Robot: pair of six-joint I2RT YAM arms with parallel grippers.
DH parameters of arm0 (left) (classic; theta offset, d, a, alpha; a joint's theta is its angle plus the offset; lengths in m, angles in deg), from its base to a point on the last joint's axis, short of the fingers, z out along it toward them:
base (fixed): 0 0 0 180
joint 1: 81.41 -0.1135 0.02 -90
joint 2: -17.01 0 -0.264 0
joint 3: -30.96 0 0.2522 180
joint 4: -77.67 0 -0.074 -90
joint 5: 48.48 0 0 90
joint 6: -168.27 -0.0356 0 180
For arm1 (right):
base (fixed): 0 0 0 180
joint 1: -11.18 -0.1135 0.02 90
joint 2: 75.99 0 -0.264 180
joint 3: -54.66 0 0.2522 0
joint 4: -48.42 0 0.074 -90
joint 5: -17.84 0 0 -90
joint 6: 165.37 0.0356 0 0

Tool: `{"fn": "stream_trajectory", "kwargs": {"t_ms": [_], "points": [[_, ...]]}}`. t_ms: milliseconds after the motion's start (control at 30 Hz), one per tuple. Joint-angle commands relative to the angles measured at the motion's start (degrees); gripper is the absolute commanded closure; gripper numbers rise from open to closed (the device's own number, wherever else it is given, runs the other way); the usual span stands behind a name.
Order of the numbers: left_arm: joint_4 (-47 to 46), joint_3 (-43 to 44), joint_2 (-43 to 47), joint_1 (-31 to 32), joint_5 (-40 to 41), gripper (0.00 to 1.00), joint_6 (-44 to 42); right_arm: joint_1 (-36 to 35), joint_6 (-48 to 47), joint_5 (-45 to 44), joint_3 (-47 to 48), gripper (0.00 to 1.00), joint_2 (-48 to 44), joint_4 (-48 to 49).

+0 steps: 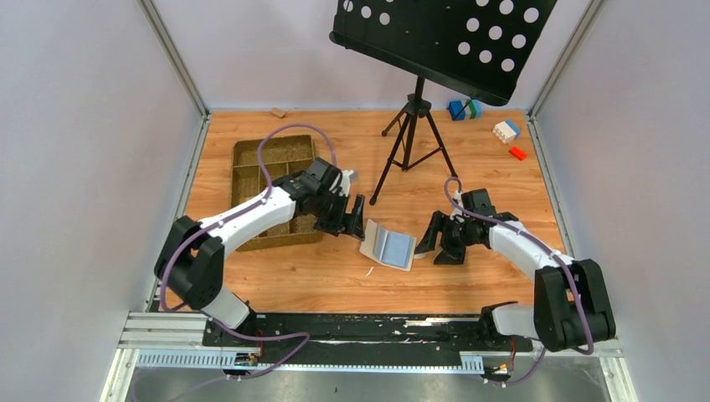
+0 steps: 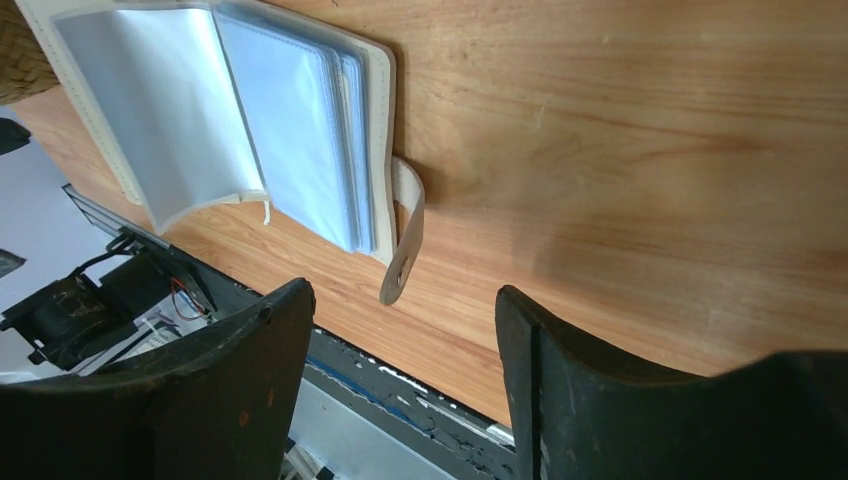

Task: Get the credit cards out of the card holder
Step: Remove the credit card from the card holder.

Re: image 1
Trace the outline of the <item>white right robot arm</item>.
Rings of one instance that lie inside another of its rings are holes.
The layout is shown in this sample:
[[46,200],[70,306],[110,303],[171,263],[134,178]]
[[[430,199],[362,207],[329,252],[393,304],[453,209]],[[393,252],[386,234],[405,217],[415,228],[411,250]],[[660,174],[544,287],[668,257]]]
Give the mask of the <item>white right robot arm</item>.
[[603,272],[592,259],[576,260],[532,235],[518,218],[497,212],[480,188],[456,193],[451,214],[435,211],[414,253],[434,249],[436,265],[461,265],[473,245],[504,256],[533,283],[533,303],[507,301],[481,309],[477,328],[483,346],[499,349],[511,337],[538,340],[547,350],[591,353],[616,335]]

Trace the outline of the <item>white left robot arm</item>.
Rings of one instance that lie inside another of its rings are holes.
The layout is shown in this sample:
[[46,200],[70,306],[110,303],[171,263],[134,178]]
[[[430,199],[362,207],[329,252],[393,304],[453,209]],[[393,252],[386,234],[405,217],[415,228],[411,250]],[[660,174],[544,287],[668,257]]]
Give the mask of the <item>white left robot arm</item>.
[[312,216],[314,228],[333,236],[364,239],[364,197],[352,197],[356,171],[316,158],[308,169],[267,180],[266,189],[221,214],[196,221],[183,216],[168,232],[154,274],[182,303],[224,324],[237,346],[250,344],[256,323],[250,307],[224,284],[226,258],[248,241],[297,217]]

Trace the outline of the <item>beige leather card holder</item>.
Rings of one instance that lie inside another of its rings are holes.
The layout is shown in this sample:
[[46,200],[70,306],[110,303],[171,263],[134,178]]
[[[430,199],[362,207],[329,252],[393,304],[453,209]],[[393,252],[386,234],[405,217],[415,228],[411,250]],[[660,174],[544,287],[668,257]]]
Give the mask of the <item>beige leather card holder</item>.
[[409,272],[412,269],[418,239],[412,235],[386,229],[369,219],[359,252],[382,266]]

